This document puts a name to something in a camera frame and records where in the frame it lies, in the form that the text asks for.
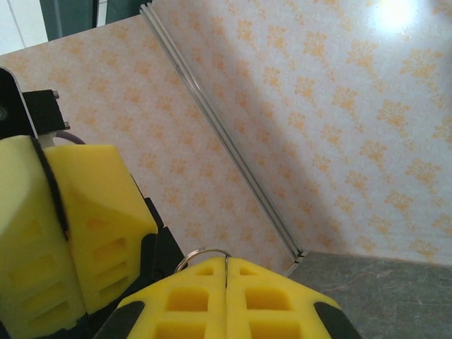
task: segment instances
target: patterned wall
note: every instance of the patterned wall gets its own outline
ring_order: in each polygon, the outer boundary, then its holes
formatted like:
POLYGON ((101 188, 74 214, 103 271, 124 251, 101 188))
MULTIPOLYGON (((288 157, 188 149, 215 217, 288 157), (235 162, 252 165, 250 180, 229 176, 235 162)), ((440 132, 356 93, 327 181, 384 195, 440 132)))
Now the patterned wall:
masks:
POLYGON ((155 9, 304 247, 452 262, 452 3, 155 9))
POLYGON ((0 56, 22 90, 52 88, 72 132, 113 143, 183 251, 219 246, 287 270, 266 214, 141 17, 0 56))

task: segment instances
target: gray countertop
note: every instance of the gray countertop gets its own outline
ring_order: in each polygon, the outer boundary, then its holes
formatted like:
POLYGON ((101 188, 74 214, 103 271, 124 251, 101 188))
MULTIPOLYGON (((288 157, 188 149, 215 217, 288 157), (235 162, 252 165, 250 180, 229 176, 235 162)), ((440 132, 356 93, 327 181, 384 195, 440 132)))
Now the gray countertop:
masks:
POLYGON ((364 339, 452 338, 452 268, 309 253, 290 278, 332 297, 364 339))

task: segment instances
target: yellow foam pad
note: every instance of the yellow foam pad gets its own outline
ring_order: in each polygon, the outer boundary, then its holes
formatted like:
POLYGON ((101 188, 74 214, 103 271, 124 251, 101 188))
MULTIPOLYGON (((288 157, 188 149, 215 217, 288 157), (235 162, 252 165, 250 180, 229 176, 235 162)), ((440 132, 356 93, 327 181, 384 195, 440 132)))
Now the yellow foam pad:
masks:
POLYGON ((124 299, 145 306, 128 339, 331 339, 329 297, 240 258, 212 258, 124 299))
POLYGON ((157 225, 117 149, 68 145, 44 150, 59 185, 69 246, 89 314, 140 274, 141 240, 157 225))
POLYGON ((30 138, 1 140, 0 159, 0 320, 12 338, 72 328, 85 308, 30 138))

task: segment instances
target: metal strip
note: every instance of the metal strip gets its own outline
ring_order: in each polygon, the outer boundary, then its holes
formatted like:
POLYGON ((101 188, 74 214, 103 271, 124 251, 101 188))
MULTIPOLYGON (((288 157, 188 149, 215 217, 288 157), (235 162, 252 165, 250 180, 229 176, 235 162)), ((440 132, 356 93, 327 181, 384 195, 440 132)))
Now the metal strip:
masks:
POLYGON ((155 36, 167 53, 175 69, 181 76, 182 80, 185 82, 193 98, 201 108, 201 111, 206 116, 206 119, 215 130, 223 145, 226 147, 228 153, 239 168, 251 190, 256 195, 263 209, 267 212, 268 217, 272 220, 276 230, 278 231, 278 234, 281 236, 286 247, 289 249, 294 258, 300 257, 303 251, 301 250, 297 240, 295 240, 295 238, 293 237, 292 232, 285 224, 283 217, 278 212, 278 209, 276 208, 274 202, 272 202, 265 189, 259 184, 257 178, 254 176, 248 164, 242 157, 242 154, 237 149, 234 141, 225 130, 225 127, 223 126, 219 116, 215 113, 212 104, 209 102, 206 94, 194 78, 189 65, 185 61, 181 52, 174 43, 174 40, 167 32, 166 28, 162 24, 162 21, 159 19, 151 4, 148 3, 146 5, 141 5, 140 13, 145 18, 145 21, 149 25, 150 29, 155 33, 155 36))

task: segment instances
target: metal ring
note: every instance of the metal ring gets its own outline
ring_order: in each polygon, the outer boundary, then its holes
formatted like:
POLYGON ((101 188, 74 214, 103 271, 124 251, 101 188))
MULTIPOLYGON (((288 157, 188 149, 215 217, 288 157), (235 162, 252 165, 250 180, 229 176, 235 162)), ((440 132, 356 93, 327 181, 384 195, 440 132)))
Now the metal ring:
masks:
POLYGON ((201 247, 200 249, 195 249, 194 251, 190 252, 185 258, 182 259, 182 261, 177 265, 176 270, 174 273, 180 272, 182 268, 193 258, 199 256, 200 254, 204 254, 207 252, 219 252, 223 253, 226 258, 230 257, 231 255, 229 252, 225 251, 224 249, 217 249, 215 247, 201 247))

